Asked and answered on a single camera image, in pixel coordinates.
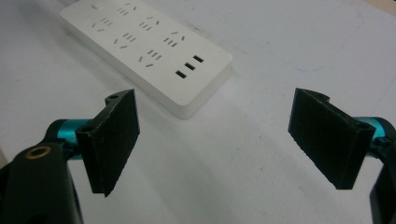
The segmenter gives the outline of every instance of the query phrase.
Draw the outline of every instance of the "white power strip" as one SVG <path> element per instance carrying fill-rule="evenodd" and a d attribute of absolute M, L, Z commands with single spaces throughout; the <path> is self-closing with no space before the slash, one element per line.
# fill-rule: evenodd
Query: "white power strip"
<path fill-rule="evenodd" d="M 87 46 L 179 118 L 189 118 L 230 74 L 230 53 L 139 0 L 80 0 L 61 16 Z"/>

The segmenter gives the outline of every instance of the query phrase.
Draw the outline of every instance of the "black rubber pad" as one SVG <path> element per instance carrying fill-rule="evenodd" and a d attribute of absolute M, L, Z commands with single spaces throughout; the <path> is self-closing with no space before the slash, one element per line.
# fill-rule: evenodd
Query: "black rubber pad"
<path fill-rule="evenodd" d="M 337 189 L 352 189 L 375 132 L 314 91 L 296 89 L 289 133 Z"/>
<path fill-rule="evenodd" d="M 110 194 L 140 134 L 134 90 L 106 98 L 106 108 L 77 130 L 93 193 Z"/>

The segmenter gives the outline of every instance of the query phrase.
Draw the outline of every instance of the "white surface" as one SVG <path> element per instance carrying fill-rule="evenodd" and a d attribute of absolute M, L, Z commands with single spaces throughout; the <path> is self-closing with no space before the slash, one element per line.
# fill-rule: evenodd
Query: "white surface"
<path fill-rule="evenodd" d="M 230 53 L 155 8 L 138 0 L 92 7 L 97 4 L 81 0 L 61 16 L 87 46 L 176 116 L 189 118 L 230 75 Z"/>
<path fill-rule="evenodd" d="M 10 160 L 56 119 L 91 118 L 135 85 L 66 32 L 71 1 L 0 2 L 0 148 Z M 108 198 L 69 162 L 85 223 L 371 223 L 381 163 L 337 191 L 287 132 L 294 88 L 396 123 L 396 20 L 360 0 L 145 1 L 233 55 L 188 120 L 136 88 L 141 134 Z"/>

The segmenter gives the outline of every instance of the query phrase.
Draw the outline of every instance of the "white table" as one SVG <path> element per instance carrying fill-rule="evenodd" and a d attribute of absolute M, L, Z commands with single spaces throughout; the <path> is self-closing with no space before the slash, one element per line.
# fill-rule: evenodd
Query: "white table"
<path fill-rule="evenodd" d="M 69 168 L 85 223 L 371 223 L 382 166 L 338 191 L 288 133 L 296 87 L 396 124 L 396 19 L 362 0 L 147 0 L 233 55 L 230 78 L 177 119 L 66 31 L 73 0 L 0 2 L 0 148 L 11 161 L 56 119 L 136 89 L 141 134 L 108 198 Z"/>

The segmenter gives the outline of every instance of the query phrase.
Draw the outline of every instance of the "outlet socket hole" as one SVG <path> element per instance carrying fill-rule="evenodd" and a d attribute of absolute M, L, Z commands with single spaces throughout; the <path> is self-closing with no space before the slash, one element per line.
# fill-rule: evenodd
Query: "outlet socket hole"
<path fill-rule="evenodd" d="M 191 71 L 193 71 L 193 70 L 195 69 L 195 67 L 192 66 L 192 65 L 189 64 L 189 63 L 185 63 L 184 65 L 185 65 L 186 67 L 190 68 Z"/>
<path fill-rule="evenodd" d="M 198 56 L 194 56 L 193 57 L 196 61 L 198 61 L 199 63 L 202 63 L 203 61 L 204 61 L 204 59 L 202 59 L 202 58 L 200 58 L 200 57 L 198 57 Z"/>
<path fill-rule="evenodd" d="M 186 75 L 184 75 L 184 73 L 177 71 L 176 74 L 182 78 L 186 78 Z"/>

